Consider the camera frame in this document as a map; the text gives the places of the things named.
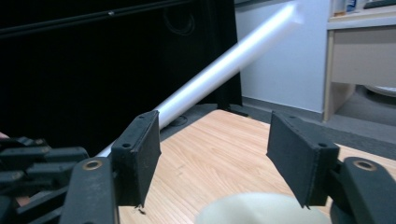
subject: white tube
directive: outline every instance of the white tube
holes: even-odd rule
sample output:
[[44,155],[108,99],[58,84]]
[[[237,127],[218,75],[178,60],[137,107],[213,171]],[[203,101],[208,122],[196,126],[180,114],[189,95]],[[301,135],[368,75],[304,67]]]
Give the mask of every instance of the white tube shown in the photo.
[[[160,112],[160,129],[204,99],[210,92],[235,76],[240,69],[261,56],[275,42],[303,23],[298,6],[297,2],[287,3],[273,17],[155,107],[154,110]],[[97,156],[106,157],[112,145],[113,143]]]

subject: shelf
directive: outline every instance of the shelf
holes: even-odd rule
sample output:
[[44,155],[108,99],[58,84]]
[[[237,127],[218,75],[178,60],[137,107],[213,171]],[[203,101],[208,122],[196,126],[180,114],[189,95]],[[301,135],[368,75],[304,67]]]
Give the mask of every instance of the shelf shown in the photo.
[[396,24],[396,6],[358,9],[345,16],[331,17],[327,30],[388,26]]

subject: metal screw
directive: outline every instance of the metal screw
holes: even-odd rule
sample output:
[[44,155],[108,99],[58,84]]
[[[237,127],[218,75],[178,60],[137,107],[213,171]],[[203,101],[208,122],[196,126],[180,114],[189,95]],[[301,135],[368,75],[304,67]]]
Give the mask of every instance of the metal screw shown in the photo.
[[101,161],[88,161],[82,166],[82,169],[90,171],[90,170],[96,170],[101,166],[102,166]]
[[353,161],[353,164],[359,168],[361,168],[362,170],[366,170],[366,171],[375,171],[376,170],[376,166],[372,163],[370,163],[369,161]]

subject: white wall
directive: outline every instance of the white wall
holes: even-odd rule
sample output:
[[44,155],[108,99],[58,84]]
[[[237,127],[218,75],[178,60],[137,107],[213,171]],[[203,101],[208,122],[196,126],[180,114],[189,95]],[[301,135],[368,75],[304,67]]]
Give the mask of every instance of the white wall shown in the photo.
[[[235,9],[238,39],[288,1]],[[241,71],[242,95],[278,105],[323,112],[329,0],[301,0],[304,24]]]

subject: wooden surface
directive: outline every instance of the wooden surface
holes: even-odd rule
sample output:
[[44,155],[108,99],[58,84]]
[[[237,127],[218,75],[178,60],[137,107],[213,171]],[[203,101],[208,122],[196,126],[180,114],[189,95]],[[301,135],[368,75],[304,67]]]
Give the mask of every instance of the wooden surface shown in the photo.
[[[120,208],[121,223],[193,223],[205,206],[240,192],[292,195],[266,157],[269,125],[216,110],[161,143],[144,211]],[[342,147],[340,160],[358,156],[384,165],[396,161]],[[328,208],[321,208],[324,213]]]

